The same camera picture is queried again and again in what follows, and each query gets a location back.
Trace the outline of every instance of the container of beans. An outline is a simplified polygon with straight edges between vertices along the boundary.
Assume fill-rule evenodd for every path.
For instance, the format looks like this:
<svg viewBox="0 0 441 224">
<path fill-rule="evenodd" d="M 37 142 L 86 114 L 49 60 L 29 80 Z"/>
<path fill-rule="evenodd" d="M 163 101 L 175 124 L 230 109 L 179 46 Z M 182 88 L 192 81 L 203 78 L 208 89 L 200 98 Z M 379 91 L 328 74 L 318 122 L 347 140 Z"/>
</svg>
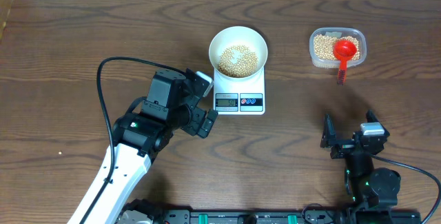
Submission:
<svg viewBox="0 0 441 224">
<path fill-rule="evenodd" d="M 312 63 L 319 68 L 338 68 L 340 61 L 333 54 L 334 44 L 341 39 L 351 41 L 357 53 L 347 62 L 347 67 L 360 65 L 367 55 L 365 36 L 353 28 L 319 28 L 309 38 Z"/>
<path fill-rule="evenodd" d="M 220 31 L 209 46 L 209 60 L 226 79 L 246 81 L 260 72 L 267 62 L 268 48 L 263 37 L 246 27 Z"/>
</svg>

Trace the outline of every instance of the plastic container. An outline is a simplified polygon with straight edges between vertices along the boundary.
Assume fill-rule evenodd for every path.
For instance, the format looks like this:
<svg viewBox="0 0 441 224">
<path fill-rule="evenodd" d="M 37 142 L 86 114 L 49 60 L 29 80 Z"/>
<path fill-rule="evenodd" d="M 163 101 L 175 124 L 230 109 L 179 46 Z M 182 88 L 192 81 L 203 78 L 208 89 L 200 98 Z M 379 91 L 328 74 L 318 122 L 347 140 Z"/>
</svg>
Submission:
<svg viewBox="0 0 441 224">
<path fill-rule="evenodd" d="M 225 51 L 225 49 L 233 45 L 246 45 L 252 52 L 256 53 L 258 59 L 257 68 L 252 75 L 248 77 L 234 78 L 229 77 L 219 71 L 221 54 Z M 263 66 L 267 62 L 268 47 L 263 37 L 255 30 L 247 27 L 234 26 L 220 31 L 213 38 L 211 44 L 209 45 L 208 54 L 209 60 L 214 69 L 220 75 L 222 75 L 222 77 L 225 77 L 231 81 L 246 81 L 251 79 L 254 75 L 258 74 L 262 70 Z"/>
<path fill-rule="evenodd" d="M 360 65 L 365 61 L 367 55 L 366 39 L 365 36 L 358 30 L 353 28 L 319 28 L 311 34 L 309 38 L 309 53 L 311 54 L 312 63 L 319 68 L 338 68 L 340 62 L 338 60 L 321 59 L 314 52 L 314 37 L 316 35 L 327 35 L 337 38 L 352 36 L 358 40 L 360 58 L 356 61 L 348 61 L 347 67 Z"/>
</svg>

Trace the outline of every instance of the white kitchen scale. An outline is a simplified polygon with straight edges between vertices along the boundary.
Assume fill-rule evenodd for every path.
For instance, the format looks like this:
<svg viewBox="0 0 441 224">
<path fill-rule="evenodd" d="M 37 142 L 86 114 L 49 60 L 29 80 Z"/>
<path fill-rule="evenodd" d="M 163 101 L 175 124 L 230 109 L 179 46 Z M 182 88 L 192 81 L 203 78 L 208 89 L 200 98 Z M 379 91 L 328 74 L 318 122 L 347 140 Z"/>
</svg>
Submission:
<svg viewBox="0 0 441 224">
<path fill-rule="evenodd" d="M 248 77 L 234 78 L 218 71 L 221 54 L 233 45 L 245 45 L 258 57 L 256 72 Z M 246 27 L 230 27 L 219 32 L 209 47 L 214 67 L 213 109 L 219 114 L 265 113 L 265 71 L 268 49 L 259 33 Z"/>
</svg>

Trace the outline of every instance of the red scoop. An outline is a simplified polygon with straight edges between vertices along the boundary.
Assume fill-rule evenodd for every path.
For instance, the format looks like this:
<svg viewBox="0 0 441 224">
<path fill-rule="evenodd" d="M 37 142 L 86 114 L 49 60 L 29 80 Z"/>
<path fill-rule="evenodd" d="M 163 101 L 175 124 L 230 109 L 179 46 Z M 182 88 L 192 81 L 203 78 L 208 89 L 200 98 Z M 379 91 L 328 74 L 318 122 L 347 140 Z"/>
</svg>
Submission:
<svg viewBox="0 0 441 224">
<path fill-rule="evenodd" d="M 340 61 L 337 83 L 343 85 L 346 81 L 347 61 L 357 53 L 357 47 L 350 41 L 340 40 L 334 45 L 334 56 Z"/>
</svg>

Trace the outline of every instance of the clear plastic container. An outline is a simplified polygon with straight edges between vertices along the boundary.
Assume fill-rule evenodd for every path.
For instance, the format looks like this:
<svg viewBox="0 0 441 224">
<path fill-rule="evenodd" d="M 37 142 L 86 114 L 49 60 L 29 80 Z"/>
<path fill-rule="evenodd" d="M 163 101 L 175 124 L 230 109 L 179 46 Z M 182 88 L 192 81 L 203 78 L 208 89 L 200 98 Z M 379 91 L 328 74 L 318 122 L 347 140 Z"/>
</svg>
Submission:
<svg viewBox="0 0 441 224">
<path fill-rule="evenodd" d="M 360 65 L 365 61 L 367 55 L 367 47 L 366 47 L 366 39 L 365 36 L 358 30 L 353 28 L 319 28 L 311 34 L 311 38 L 309 38 L 309 53 L 311 53 L 312 63 L 319 68 L 338 68 L 340 65 L 339 61 L 329 60 L 329 59 L 321 59 L 314 52 L 314 37 L 316 35 L 327 35 L 333 36 L 337 38 L 352 36 L 358 40 L 360 58 L 353 61 L 350 60 L 347 62 L 347 67 L 350 68 L 352 66 Z"/>
</svg>

